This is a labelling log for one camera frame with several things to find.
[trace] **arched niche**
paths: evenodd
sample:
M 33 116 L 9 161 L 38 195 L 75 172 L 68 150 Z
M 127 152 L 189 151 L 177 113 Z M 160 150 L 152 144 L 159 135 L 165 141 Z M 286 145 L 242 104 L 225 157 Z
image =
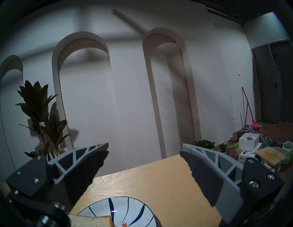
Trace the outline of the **arched niche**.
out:
M 127 169 L 106 44 L 89 32 L 71 34 L 57 45 L 52 69 L 59 117 L 68 124 L 67 149 L 109 142 L 111 152 L 97 176 Z
M 1 143 L 1 181 L 15 169 L 20 168 L 31 158 L 23 153 L 28 129 L 27 117 L 17 103 L 23 103 L 18 94 L 19 86 L 23 86 L 23 65 L 16 55 L 7 57 L 0 65 L 0 143 Z
M 195 86 L 184 40 L 167 28 L 151 30 L 143 50 L 161 155 L 179 153 L 182 143 L 200 140 Z

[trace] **plate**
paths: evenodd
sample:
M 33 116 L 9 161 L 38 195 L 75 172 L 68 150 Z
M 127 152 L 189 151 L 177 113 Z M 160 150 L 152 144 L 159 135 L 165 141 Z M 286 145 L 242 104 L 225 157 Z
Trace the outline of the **plate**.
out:
M 151 209 L 131 197 L 111 197 L 89 205 L 78 215 L 112 217 L 113 227 L 157 227 L 157 221 Z

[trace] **red mop handle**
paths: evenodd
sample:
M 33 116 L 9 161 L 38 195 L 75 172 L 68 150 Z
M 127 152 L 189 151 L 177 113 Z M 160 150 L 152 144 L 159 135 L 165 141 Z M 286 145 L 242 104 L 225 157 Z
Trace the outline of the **red mop handle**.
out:
M 253 119 L 253 116 L 252 116 L 252 112 L 251 112 L 251 108 L 250 108 L 250 105 L 249 105 L 249 102 L 248 102 L 248 99 L 247 99 L 247 96 L 246 96 L 246 94 L 245 94 L 245 91 L 244 91 L 244 88 L 243 88 L 243 87 L 242 87 L 242 90 L 243 90 L 243 92 L 244 92 L 245 98 L 246 98 L 247 103 L 248 103 L 248 107 L 249 107 L 249 110 L 250 110 L 250 113 L 251 113 L 251 117 L 252 117 L 252 122 L 254 122 L 254 119 Z

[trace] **toast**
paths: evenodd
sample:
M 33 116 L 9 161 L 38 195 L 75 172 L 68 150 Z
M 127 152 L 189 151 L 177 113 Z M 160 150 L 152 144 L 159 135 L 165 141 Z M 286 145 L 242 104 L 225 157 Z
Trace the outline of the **toast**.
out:
M 82 215 L 68 215 L 73 227 L 113 227 L 111 216 L 87 217 Z

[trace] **potted plant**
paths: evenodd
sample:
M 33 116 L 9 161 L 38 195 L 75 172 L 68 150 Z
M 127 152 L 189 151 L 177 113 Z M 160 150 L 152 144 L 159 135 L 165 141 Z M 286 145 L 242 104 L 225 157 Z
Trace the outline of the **potted plant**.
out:
M 211 142 L 209 140 L 203 139 L 200 141 L 194 141 L 194 146 L 212 149 L 212 148 L 215 148 L 215 142 Z
M 26 80 L 24 87 L 19 87 L 20 91 L 18 90 L 17 92 L 21 95 L 25 103 L 18 103 L 16 105 L 21 107 L 22 111 L 31 118 L 33 123 L 32 128 L 22 124 L 21 126 L 36 132 L 41 137 L 43 143 L 43 148 L 39 152 L 32 151 L 30 153 L 25 152 L 25 154 L 31 158 L 45 155 L 47 160 L 50 161 L 59 155 L 60 143 L 69 136 L 69 134 L 63 136 L 62 133 L 66 126 L 66 120 L 58 121 L 54 115 L 48 118 L 46 113 L 48 104 L 57 95 L 47 97 L 48 84 L 41 87 L 38 81 L 32 86 Z
M 227 145 L 224 144 L 224 143 L 221 143 L 219 145 L 219 148 L 220 148 L 220 152 L 223 153 L 223 154 L 227 154 Z

